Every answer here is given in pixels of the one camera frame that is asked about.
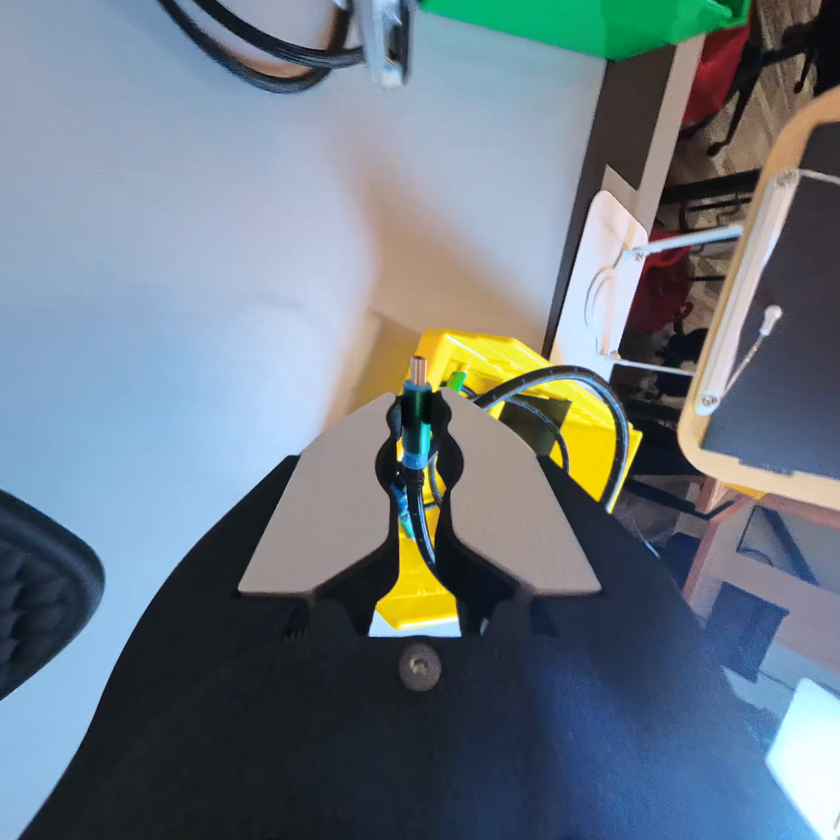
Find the white clamp plate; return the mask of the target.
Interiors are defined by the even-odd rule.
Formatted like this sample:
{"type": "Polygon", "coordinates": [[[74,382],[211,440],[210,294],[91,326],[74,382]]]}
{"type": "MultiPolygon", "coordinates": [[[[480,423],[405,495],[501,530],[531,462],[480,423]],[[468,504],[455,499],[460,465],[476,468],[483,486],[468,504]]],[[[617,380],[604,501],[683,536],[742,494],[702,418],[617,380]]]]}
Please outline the white clamp plate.
{"type": "Polygon", "coordinates": [[[648,243],[645,228],[606,190],[593,198],[566,289],[549,361],[609,381],[644,267],[625,255],[648,243]]]}

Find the white box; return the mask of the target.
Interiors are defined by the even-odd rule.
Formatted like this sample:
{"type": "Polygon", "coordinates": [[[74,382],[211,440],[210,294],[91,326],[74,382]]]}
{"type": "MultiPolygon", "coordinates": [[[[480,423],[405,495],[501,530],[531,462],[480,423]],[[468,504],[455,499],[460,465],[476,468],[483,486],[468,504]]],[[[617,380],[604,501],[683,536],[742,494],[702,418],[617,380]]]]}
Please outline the white box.
{"type": "Polygon", "coordinates": [[[838,697],[816,682],[802,679],[766,763],[814,833],[821,839],[838,839],[838,697]]]}

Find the wooden furniture frame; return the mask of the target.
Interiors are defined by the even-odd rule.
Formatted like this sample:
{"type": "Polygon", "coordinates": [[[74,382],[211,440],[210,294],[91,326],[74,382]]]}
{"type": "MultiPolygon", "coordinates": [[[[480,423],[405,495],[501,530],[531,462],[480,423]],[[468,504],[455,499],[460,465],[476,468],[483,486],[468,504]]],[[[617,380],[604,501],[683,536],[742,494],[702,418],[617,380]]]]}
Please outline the wooden furniture frame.
{"type": "Polygon", "coordinates": [[[824,528],[838,538],[838,510],[807,501],[769,494],[738,494],[732,504],[710,517],[690,567],[684,597],[698,617],[707,619],[722,585],[729,584],[781,607],[780,643],[819,666],[838,672],[838,592],[748,556],[741,550],[749,520],[758,509],[791,516],[824,528]]]}

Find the red fabric object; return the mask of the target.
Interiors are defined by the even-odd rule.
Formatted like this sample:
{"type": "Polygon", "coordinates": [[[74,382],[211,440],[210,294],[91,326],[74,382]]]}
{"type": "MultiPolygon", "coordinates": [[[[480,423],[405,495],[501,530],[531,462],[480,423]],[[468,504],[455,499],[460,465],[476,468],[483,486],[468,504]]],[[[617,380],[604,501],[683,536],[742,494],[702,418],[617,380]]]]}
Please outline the red fabric object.
{"type": "Polygon", "coordinates": [[[748,39],[748,25],[721,29],[706,36],[681,129],[687,130],[713,118],[723,108],[748,39]]]}
{"type": "Polygon", "coordinates": [[[646,258],[639,277],[626,328],[646,333],[669,325],[681,329],[690,315],[690,247],[671,248],[646,258]]]}

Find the black woven pad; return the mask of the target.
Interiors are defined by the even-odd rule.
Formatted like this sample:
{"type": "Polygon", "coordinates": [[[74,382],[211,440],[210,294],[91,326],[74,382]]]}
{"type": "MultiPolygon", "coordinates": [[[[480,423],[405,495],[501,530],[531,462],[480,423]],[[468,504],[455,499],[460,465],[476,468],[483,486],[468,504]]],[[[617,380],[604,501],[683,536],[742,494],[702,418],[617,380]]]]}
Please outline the black woven pad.
{"type": "Polygon", "coordinates": [[[47,666],[90,622],[106,577],[83,540],[1,492],[1,699],[47,666]]]}

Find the green plastic bin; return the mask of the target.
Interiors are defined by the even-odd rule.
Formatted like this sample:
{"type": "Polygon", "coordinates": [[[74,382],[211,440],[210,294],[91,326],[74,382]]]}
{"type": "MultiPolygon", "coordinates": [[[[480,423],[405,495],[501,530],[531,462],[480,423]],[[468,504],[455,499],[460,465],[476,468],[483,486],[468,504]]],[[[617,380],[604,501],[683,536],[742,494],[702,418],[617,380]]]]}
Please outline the green plastic bin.
{"type": "Polygon", "coordinates": [[[625,60],[747,24],[750,1],[424,1],[423,10],[535,43],[625,60]]]}

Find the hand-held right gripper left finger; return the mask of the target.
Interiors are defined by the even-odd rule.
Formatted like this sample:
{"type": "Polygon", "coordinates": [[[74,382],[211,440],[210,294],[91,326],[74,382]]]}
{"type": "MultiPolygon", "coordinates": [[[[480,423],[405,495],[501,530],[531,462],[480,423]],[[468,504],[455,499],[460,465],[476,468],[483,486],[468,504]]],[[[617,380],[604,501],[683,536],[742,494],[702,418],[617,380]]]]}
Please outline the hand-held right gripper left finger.
{"type": "Polygon", "coordinates": [[[326,428],[301,453],[238,584],[241,595],[310,596],[379,549],[391,496],[375,460],[391,441],[386,392],[326,428]]]}

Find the multiport hub adapter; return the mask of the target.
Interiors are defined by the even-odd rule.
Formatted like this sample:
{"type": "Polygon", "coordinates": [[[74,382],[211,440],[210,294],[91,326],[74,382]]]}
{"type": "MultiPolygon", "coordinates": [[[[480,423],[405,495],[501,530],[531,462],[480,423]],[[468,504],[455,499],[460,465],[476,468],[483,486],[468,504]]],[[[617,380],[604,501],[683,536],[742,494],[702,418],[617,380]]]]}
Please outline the multiport hub adapter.
{"type": "Polygon", "coordinates": [[[410,72],[414,1],[356,1],[364,63],[383,89],[403,87],[410,72]]]}

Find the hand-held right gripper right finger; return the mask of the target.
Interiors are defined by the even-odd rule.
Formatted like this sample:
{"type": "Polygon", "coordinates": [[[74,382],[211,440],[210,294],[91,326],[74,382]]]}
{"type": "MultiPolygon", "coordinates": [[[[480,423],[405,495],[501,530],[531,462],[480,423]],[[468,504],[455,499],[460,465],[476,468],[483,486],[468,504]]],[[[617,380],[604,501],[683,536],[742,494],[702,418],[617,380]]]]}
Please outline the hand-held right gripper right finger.
{"type": "Polygon", "coordinates": [[[553,489],[519,436],[476,404],[435,395],[438,575],[457,597],[586,596],[602,590],[553,489]]]}

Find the metal rod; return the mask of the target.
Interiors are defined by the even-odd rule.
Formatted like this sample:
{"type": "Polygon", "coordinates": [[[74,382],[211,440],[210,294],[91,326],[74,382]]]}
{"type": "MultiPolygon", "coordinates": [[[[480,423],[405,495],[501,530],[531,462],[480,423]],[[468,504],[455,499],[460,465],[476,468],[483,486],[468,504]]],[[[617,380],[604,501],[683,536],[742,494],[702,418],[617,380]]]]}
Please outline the metal rod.
{"type": "Polygon", "coordinates": [[[650,364],[644,362],[636,362],[631,360],[626,360],[621,357],[618,353],[602,353],[601,358],[612,364],[613,366],[621,366],[626,367],[629,369],[635,369],[639,371],[647,371],[650,373],[656,373],[657,375],[678,375],[682,377],[693,378],[696,374],[695,371],[684,370],[680,367],[674,366],[667,366],[665,364],[650,364]]]}
{"type": "Polygon", "coordinates": [[[617,257],[614,267],[617,267],[622,262],[630,259],[635,261],[645,261],[647,257],[670,250],[730,242],[732,240],[739,239],[742,234],[743,226],[740,224],[730,224],[720,227],[707,227],[693,231],[689,234],[660,238],[655,241],[647,242],[645,245],[623,250],[617,257]]]}

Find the white bar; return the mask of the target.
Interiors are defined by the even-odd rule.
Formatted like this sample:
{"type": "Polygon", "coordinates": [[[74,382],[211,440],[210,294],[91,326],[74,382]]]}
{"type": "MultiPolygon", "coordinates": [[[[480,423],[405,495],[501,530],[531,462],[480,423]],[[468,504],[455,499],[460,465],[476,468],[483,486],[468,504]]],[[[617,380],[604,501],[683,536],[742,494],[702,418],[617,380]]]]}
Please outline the white bar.
{"type": "Polygon", "coordinates": [[[709,359],[698,376],[694,410],[701,417],[717,410],[782,317],[783,311],[778,304],[766,306],[755,341],[746,353],[739,353],[742,330],[763,270],[781,237],[801,180],[802,173],[797,168],[781,171],[770,179],[756,207],[728,301],[723,306],[715,335],[709,336],[709,359]]]}

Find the yellow plastic bin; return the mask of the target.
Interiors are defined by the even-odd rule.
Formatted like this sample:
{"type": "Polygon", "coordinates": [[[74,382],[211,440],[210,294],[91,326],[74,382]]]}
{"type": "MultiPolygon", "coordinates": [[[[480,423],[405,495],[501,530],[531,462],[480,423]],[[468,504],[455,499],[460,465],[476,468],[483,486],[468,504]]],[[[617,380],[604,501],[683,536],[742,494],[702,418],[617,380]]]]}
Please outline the yellow plastic bin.
{"type": "MultiPolygon", "coordinates": [[[[415,354],[428,362],[428,373],[438,374],[437,383],[446,386],[453,374],[462,371],[467,392],[491,391],[510,379],[553,365],[578,365],[597,372],[606,382],[613,362],[597,360],[597,353],[552,350],[544,359],[524,343],[477,332],[427,330],[417,337],[415,354]]],[[[534,385],[518,398],[537,407],[560,430],[563,442],[541,419],[520,405],[500,402],[489,414],[505,424],[530,447],[535,455],[549,457],[569,472],[570,477],[595,501],[606,499],[605,509],[613,513],[618,495],[642,443],[640,430],[628,425],[628,444],[623,472],[613,477],[616,430],[613,415],[603,399],[577,381],[552,381],[534,385]]],[[[377,612],[395,630],[410,631],[440,625],[456,619],[455,598],[433,581],[413,541],[400,537],[401,571],[392,591],[382,599],[377,612]]]]}

